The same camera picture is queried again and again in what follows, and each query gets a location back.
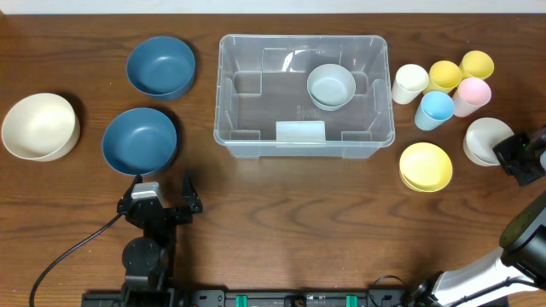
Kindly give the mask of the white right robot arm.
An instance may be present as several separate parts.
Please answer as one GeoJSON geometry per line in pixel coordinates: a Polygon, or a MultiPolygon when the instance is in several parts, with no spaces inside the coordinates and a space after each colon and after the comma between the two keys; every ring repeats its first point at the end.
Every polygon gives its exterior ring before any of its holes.
{"type": "MultiPolygon", "coordinates": [[[[491,136],[471,125],[462,142],[469,159],[491,154],[521,186],[545,174],[545,130],[491,136]]],[[[363,293],[226,293],[197,291],[194,306],[505,306],[513,293],[545,288],[545,196],[540,194],[503,231],[499,246],[478,261],[441,272],[412,290],[373,288],[363,293]]]]}

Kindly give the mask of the pink cup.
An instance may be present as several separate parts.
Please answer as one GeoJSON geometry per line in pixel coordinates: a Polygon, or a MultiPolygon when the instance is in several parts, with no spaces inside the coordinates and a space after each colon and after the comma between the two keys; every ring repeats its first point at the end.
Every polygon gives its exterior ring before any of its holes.
{"type": "Polygon", "coordinates": [[[490,86],[479,78],[466,78],[462,80],[452,96],[455,111],[454,115],[467,117],[491,100],[490,86]]]}

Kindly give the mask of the small yellow bowl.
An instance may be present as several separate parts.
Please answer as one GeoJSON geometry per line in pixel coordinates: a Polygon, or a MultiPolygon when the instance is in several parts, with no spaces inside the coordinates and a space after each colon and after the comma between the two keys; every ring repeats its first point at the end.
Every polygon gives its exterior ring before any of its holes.
{"type": "Polygon", "coordinates": [[[437,192],[445,188],[453,176],[449,155],[429,142],[408,146],[402,152],[398,166],[402,182],[416,192],[437,192]]]}

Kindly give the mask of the yellow cup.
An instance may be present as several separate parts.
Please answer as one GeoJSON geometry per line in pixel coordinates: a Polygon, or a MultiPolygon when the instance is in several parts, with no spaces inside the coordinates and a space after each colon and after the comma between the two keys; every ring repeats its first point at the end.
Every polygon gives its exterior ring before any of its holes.
{"type": "Polygon", "coordinates": [[[437,61],[429,70],[429,82],[423,94],[440,91],[449,94],[462,81],[462,72],[452,61],[437,61]]]}
{"type": "Polygon", "coordinates": [[[472,50],[467,52],[459,65],[462,78],[479,78],[485,80],[489,78],[495,69],[492,58],[483,51],[472,50]]]}

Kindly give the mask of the small pale blue bowl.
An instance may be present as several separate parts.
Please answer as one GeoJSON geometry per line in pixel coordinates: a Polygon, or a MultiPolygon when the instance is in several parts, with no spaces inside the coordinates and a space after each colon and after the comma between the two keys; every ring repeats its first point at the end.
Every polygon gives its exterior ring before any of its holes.
{"type": "Polygon", "coordinates": [[[336,111],[347,104],[356,93],[356,80],[341,65],[324,64],[308,76],[307,91],[312,102],[324,111],[336,111]]]}

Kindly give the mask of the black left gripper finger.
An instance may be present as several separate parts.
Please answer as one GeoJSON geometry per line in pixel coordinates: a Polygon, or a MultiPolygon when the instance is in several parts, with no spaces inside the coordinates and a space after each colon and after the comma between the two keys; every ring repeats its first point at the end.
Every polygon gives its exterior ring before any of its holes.
{"type": "Polygon", "coordinates": [[[181,198],[192,213],[202,213],[202,202],[187,171],[184,173],[181,198]]]}
{"type": "Polygon", "coordinates": [[[134,187],[139,183],[142,183],[142,176],[141,175],[136,175],[134,177],[130,187],[124,192],[122,198],[120,199],[120,204],[121,205],[125,205],[125,204],[131,202],[131,193],[132,193],[134,187]]]}

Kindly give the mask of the cream cup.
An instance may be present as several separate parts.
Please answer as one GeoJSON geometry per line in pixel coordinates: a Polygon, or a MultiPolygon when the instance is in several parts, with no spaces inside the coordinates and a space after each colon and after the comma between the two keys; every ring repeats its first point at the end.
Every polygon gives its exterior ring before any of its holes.
{"type": "Polygon", "coordinates": [[[416,64],[401,66],[395,75],[392,86],[392,99],[401,105],[411,103],[427,86],[427,71],[416,64]]]}

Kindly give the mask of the small white bowl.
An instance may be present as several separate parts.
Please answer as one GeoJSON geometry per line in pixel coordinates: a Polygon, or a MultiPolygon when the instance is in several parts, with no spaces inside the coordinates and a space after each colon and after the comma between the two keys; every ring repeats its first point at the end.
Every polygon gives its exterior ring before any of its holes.
{"type": "Polygon", "coordinates": [[[476,165],[498,166],[500,162],[492,149],[513,135],[512,129],[499,119],[477,119],[467,129],[463,151],[476,165]]]}

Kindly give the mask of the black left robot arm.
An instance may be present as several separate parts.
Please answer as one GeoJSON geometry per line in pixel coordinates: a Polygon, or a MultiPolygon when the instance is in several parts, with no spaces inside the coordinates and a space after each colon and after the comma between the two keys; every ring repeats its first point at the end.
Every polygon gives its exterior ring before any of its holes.
{"type": "Polygon", "coordinates": [[[192,222],[192,210],[183,204],[165,208],[157,182],[135,176],[117,204],[117,213],[143,231],[122,252],[124,307],[180,307],[188,294],[173,279],[177,226],[192,222]]]}

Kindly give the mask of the light blue cup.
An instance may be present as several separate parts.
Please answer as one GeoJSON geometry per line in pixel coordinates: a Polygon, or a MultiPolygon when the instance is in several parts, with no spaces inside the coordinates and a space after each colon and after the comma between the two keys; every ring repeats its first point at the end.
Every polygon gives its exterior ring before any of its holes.
{"type": "Polygon", "coordinates": [[[415,114],[415,125],[424,131],[434,130],[450,119],[455,105],[450,96],[440,91],[425,94],[415,114]]]}

